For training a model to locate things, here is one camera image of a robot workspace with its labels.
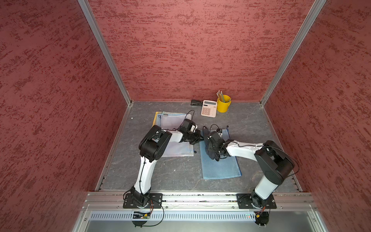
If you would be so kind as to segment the yellow mesh document bag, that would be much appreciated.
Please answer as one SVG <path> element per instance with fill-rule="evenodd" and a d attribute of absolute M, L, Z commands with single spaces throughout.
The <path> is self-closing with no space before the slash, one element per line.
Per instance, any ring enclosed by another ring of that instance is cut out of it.
<path fill-rule="evenodd" d="M 156 126 L 160 126 L 161 125 L 161 116 L 163 115 L 162 112 L 156 112 L 155 113 L 155 117 L 154 117 L 154 120 L 153 120 L 153 126 L 156 125 Z"/>

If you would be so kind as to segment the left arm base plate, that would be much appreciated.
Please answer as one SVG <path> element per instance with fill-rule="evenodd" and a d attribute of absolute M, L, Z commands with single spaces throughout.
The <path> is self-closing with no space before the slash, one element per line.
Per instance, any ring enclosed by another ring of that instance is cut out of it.
<path fill-rule="evenodd" d="M 124 209 L 160 209 L 162 204 L 162 193 L 149 193 L 146 195 L 135 195 L 128 193 L 125 195 Z"/>

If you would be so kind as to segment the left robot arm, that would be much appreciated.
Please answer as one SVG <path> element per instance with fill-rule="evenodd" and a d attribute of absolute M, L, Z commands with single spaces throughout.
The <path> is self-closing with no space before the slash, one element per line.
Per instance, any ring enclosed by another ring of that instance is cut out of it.
<path fill-rule="evenodd" d="M 130 189 L 134 202 L 140 207 L 147 206 L 154 168 L 163 155 L 184 155 L 202 140 L 201 131 L 195 125 L 180 126 L 177 130 L 154 125 L 139 144 L 141 166 L 136 183 Z"/>

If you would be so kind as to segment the clear white mesh document bag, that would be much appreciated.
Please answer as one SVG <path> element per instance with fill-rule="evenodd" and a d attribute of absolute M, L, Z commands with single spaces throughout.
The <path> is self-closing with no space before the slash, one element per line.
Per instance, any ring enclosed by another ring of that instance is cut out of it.
<path fill-rule="evenodd" d="M 185 115 L 185 118 L 191 119 L 191 114 Z M 163 153 L 163 157 L 186 157 L 186 156 L 193 156 L 194 147 L 189 142 L 170 142 L 165 152 Z"/>

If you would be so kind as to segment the blue mesh document bag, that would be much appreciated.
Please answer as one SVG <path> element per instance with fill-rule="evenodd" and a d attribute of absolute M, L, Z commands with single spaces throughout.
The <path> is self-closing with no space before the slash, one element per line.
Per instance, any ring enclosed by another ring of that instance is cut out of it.
<path fill-rule="evenodd" d="M 200 156 L 202 162 L 203 178 L 206 180 L 228 179 L 242 175 L 237 159 L 225 157 L 216 161 L 211 159 L 207 152 L 205 141 L 200 142 Z"/>
<path fill-rule="evenodd" d="M 185 116 L 182 113 L 157 112 L 154 124 L 162 129 L 173 130 L 183 123 Z"/>

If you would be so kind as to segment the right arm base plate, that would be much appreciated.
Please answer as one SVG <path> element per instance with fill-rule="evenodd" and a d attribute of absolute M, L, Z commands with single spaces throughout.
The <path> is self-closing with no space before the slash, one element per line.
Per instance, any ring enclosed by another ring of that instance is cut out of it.
<path fill-rule="evenodd" d="M 250 193 L 238 193 L 236 194 L 236 198 L 239 209 L 262 210 L 263 208 L 277 208 L 275 199 L 272 194 L 265 200 L 261 199 L 256 194 L 253 194 L 253 196 L 251 196 Z"/>

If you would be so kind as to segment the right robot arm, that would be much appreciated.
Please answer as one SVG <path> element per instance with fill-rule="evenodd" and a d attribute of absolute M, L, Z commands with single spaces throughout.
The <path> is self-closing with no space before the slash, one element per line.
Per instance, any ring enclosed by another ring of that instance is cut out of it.
<path fill-rule="evenodd" d="M 241 157 L 257 162 L 263 177 L 248 194 L 253 208 L 262 209 L 268 204 L 272 193 L 285 181 L 296 167 L 294 159 L 286 154 L 274 141 L 251 144 L 222 138 L 222 130 L 203 128 L 206 154 L 213 160 Z"/>

